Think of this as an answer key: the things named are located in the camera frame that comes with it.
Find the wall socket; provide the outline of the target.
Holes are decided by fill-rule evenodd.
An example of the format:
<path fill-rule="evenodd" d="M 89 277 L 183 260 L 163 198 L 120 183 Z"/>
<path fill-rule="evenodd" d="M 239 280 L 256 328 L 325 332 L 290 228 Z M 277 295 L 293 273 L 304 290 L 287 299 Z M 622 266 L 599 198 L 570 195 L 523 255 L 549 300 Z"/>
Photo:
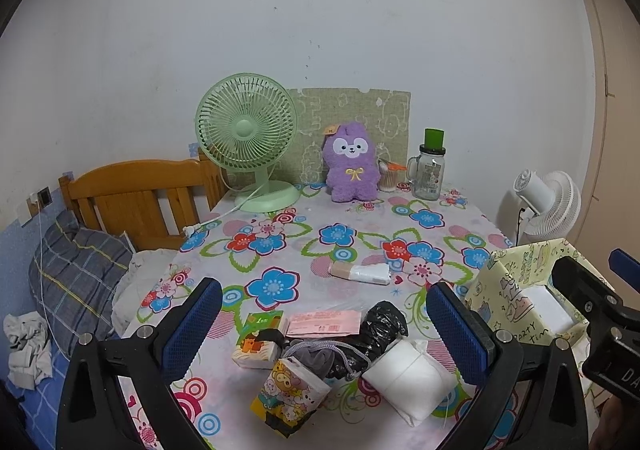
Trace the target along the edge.
<path fill-rule="evenodd" d="M 49 187 L 44 187 L 37 192 L 38 203 L 41 208 L 45 208 L 52 203 L 52 196 Z"/>

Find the black plastic bag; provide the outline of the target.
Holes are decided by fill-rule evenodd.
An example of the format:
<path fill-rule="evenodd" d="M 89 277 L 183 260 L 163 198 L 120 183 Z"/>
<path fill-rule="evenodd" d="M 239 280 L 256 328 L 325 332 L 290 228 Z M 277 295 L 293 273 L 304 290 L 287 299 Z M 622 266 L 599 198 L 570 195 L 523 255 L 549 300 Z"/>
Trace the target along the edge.
<path fill-rule="evenodd" d="M 342 348 L 346 375 L 355 376 L 368 370 L 390 346 L 407 335 L 405 315 L 388 300 L 376 303 L 364 315 L 359 332 L 342 339 L 347 345 Z"/>

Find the pink tissue packet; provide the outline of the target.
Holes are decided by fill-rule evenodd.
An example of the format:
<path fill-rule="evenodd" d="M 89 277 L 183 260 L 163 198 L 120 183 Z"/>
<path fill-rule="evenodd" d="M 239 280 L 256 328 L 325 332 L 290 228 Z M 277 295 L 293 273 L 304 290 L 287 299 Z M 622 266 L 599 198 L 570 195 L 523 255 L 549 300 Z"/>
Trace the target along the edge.
<path fill-rule="evenodd" d="M 288 319 L 286 335 L 320 338 L 358 334 L 361 312 L 356 310 L 322 310 L 293 314 Z"/>

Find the floral tablecloth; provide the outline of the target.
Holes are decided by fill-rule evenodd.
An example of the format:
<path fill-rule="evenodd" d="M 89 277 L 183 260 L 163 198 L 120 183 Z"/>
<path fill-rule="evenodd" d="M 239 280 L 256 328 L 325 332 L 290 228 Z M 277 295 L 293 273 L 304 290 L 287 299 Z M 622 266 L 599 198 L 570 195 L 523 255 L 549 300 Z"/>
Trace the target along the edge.
<path fill-rule="evenodd" d="M 444 358 L 426 313 L 426 293 L 446 282 L 458 294 L 491 252 L 509 240 L 462 194 L 438 201 L 407 190 L 374 201 L 335 203 L 310 184 L 291 207 L 271 214 L 237 210 L 220 201 L 213 222 L 178 249 L 163 277 L 142 300 L 133 326 L 157 324 L 181 305 L 202 279 L 216 279 L 222 305 L 182 380 L 172 384 L 178 403 L 213 449 L 433 449 L 472 398 L 467 384 L 442 400 L 422 424 L 409 426 L 363 380 L 333 381 L 326 402 L 294 435 L 284 438 L 250 410 L 266 374 L 232 361 L 240 329 L 251 312 L 367 311 L 381 300 L 406 317 L 411 338 L 427 340 Z M 387 264 L 389 285 L 334 278 L 332 262 Z"/>

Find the green orange tissue pack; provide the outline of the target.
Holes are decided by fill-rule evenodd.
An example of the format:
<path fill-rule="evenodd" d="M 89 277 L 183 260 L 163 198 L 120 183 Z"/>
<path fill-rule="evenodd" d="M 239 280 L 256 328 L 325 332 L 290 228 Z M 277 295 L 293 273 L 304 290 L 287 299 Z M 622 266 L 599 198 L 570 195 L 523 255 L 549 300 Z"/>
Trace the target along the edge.
<path fill-rule="evenodd" d="M 240 329 L 232 361 L 242 369 L 270 370 L 280 357 L 287 329 L 283 310 L 251 312 Z"/>

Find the green desk fan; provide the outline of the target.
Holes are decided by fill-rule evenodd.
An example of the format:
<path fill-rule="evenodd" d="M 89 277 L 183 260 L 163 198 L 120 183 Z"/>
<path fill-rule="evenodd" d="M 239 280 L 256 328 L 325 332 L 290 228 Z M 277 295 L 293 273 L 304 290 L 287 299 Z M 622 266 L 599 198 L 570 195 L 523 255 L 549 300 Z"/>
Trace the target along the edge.
<path fill-rule="evenodd" d="M 288 91 L 256 73 L 229 75 L 201 98 L 194 118 L 203 153 L 228 173 L 252 174 L 235 198 L 247 213 L 273 213 L 294 205 L 299 191 L 272 178 L 297 132 L 297 111 Z"/>

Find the white blanket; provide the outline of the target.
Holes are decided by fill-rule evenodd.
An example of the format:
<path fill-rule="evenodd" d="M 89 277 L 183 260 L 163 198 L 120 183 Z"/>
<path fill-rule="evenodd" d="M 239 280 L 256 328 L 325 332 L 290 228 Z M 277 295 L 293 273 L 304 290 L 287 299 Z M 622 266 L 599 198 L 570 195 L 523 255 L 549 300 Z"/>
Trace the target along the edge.
<path fill-rule="evenodd" d="M 159 248 L 140 251 L 131 257 L 128 270 L 116 285 L 112 299 L 112 326 L 123 336 L 153 285 L 163 277 L 177 252 Z"/>

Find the green patterned mat board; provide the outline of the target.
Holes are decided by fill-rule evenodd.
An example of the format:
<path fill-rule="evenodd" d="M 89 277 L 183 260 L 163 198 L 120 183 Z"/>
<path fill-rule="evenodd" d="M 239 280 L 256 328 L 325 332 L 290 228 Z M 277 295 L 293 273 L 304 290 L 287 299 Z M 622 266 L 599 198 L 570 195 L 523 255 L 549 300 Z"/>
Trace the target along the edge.
<path fill-rule="evenodd" d="M 358 122 L 373 141 L 379 158 L 396 163 L 408 158 L 410 92 L 389 89 L 292 88 L 298 132 L 285 154 L 268 170 L 290 184 L 326 180 L 323 133 L 331 125 Z"/>

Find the toothpick jar orange lid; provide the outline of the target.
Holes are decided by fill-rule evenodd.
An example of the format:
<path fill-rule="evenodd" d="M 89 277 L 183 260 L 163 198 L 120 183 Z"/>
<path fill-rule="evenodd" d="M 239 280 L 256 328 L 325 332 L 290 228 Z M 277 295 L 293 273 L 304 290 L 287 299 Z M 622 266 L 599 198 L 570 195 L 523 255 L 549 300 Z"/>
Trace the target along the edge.
<path fill-rule="evenodd" d="M 393 192 L 397 185 L 404 178 L 407 167 L 392 161 L 378 159 L 378 170 L 380 171 L 380 180 L 378 181 L 378 190 L 384 192 Z"/>

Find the white standing fan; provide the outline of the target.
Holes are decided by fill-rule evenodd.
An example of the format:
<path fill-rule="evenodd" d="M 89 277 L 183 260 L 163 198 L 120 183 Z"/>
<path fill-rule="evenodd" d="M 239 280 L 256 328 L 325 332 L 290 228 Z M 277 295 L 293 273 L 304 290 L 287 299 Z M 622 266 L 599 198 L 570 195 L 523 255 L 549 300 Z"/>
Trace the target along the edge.
<path fill-rule="evenodd" d="M 566 238 L 581 207 L 582 196 L 568 173 L 554 170 L 539 175 L 526 168 L 506 194 L 500 224 L 513 245 Z"/>

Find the yellow cartoon tissue pack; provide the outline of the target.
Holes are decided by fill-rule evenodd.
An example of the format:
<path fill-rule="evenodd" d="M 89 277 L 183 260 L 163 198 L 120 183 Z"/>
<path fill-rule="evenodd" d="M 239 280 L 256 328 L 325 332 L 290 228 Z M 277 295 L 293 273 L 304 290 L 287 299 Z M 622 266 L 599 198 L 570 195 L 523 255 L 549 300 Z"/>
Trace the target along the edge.
<path fill-rule="evenodd" d="M 314 415 L 331 387 L 294 357 L 272 367 L 250 410 L 284 438 L 291 437 Z"/>

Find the glass jar green lid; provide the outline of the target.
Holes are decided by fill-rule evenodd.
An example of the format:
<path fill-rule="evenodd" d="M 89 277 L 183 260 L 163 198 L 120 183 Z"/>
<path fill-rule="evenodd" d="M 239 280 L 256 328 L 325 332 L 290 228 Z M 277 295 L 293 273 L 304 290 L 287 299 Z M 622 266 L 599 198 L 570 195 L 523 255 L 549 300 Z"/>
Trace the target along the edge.
<path fill-rule="evenodd" d="M 438 201 L 444 179 L 445 133 L 441 129 L 424 129 L 423 142 L 419 154 L 409 158 L 407 177 L 414 196 L 427 201 Z"/>

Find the grey plaid pillow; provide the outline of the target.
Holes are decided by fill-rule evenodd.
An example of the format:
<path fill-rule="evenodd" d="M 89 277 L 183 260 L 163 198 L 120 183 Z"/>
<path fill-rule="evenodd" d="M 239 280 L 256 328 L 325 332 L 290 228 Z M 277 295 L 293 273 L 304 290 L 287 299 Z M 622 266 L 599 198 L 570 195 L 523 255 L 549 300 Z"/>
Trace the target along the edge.
<path fill-rule="evenodd" d="M 88 229 L 70 210 L 43 233 L 29 265 L 29 289 L 65 357 L 81 334 L 104 340 L 114 331 L 113 298 L 131 257 L 123 236 Z"/>

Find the grey drawstring pouch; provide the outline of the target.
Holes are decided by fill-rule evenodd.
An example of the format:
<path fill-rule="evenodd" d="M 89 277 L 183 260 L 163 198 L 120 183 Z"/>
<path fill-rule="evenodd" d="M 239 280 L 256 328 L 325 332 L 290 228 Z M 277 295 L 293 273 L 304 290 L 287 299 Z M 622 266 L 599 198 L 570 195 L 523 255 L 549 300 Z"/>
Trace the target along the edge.
<path fill-rule="evenodd" d="M 340 340 L 298 340 L 282 357 L 295 358 L 322 380 L 353 380 L 372 364 L 364 352 Z"/>

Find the white cloth pack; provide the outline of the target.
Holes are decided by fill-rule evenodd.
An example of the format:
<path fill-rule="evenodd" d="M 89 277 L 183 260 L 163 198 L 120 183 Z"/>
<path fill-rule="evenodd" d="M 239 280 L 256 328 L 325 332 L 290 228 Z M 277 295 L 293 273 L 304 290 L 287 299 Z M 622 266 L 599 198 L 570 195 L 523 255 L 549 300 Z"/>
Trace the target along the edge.
<path fill-rule="evenodd" d="M 411 427 L 422 424 L 458 384 L 427 347 L 427 340 L 403 338 L 362 374 Z"/>

